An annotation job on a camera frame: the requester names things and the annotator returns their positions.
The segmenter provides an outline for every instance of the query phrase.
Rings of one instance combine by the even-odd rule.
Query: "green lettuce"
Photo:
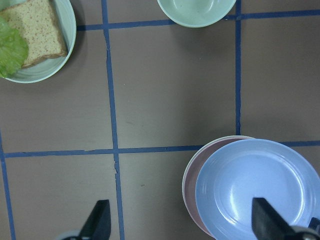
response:
[[[28,44],[19,31],[0,17],[0,77],[6,78],[21,69],[28,52]]]

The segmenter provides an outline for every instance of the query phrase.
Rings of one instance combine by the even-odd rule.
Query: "gray surface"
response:
[[[99,199],[111,201],[110,240],[120,239],[122,222],[121,240],[211,239],[192,221],[181,194],[194,148],[119,154],[123,219],[121,214],[118,219],[116,200],[118,155],[91,150],[110,153],[114,140],[119,148],[129,148],[123,151],[171,151],[172,146],[204,145],[234,135],[235,21],[201,29],[111,29],[107,49],[100,28],[102,2],[71,2],[77,24],[97,25],[91,27],[98,30],[77,32],[67,64],[38,83],[0,79],[0,132],[16,239],[53,240],[79,229]],[[242,1],[243,13],[311,9],[320,9],[320,2]],[[109,23],[167,19],[156,0],[108,0],[107,13]],[[320,15],[241,21],[243,135],[295,146],[319,142],[319,25]],[[111,81],[117,139],[112,138]],[[320,172],[320,146],[293,149]],[[0,177],[0,239],[9,240],[2,173]]]

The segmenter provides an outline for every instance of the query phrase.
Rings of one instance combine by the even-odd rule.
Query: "stacked plates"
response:
[[[291,148],[265,139],[227,136],[202,147],[182,180],[194,222],[217,240],[255,240],[252,198],[265,198],[291,226],[320,218],[320,179]]]

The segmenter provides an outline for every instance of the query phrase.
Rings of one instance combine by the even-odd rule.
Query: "pink plate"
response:
[[[207,233],[210,236],[211,234],[208,232],[207,228],[205,227],[204,223],[202,222],[199,216],[196,205],[195,188],[198,174],[202,166],[204,165],[205,161],[208,159],[208,157],[211,156],[211,154],[213,154],[215,151],[229,143],[243,139],[252,139],[252,137],[238,135],[225,136],[213,140],[205,146],[203,146],[199,151],[197,151],[185,168],[182,179],[182,196],[184,204],[193,221],[198,225],[199,228],[201,228],[205,233]]]

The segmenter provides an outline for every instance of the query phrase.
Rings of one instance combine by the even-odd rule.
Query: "green plate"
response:
[[[0,9],[25,1],[26,0],[1,0]],[[16,73],[6,77],[7,80],[23,84],[40,82],[58,72],[69,59],[75,46],[77,35],[75,13],[69,0],[53,0],[52,3],[56,9],[64,41],[67,46],[67,56],[47,59],[35,66],[20,69]]]

